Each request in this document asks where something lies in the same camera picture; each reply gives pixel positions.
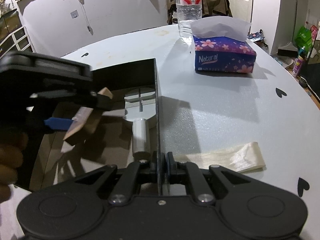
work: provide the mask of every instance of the wall switch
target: wall switch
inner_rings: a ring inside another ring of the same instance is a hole
[[[75,10],[75,11],[71,12],[70,14],[71,14],[71,17],[72,17],[73,19],[74,19],[74,18],[77,18],[77,17],[79,16],[79,14],[78,14],[78,11],[77,11],[77,10]]]

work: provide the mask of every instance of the water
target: water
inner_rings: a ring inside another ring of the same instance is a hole
[[[192,32],[190,23],[202,17],[201,0],[176,0],[178,27],[181,39],[191,44]]]

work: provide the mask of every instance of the table stain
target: table stain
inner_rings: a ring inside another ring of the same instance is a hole
[[[158,36],[165,36],[165,35],[169,34],[169,32],[168,31],[160,31],[160,32],[155,32],[155,34]]]

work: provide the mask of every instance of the green plastic bag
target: green plastic bag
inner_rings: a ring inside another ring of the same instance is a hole
[[[311,31],[302,26],[294,40],[298,48],[306,47],[306,51],[310,51],[312,48]]]

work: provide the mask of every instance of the wooden floor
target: wooden floor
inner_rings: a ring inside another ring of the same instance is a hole
[[[290,74],[292,74],[292,69],[288,69],[288,72],[289,72]],[[308,93],[309,95],[311,95],[310,97],[311,97],[312,101],[316,104],[316,106],[317,106],[317,107],[319,108],[319,110],[320,110],[320,103],[319,103],[319,101],[316,99],[316,97],[311,93],[311,91],[310,91],[308,88],[305,88],[304,90],[306,91],[306,93]]]

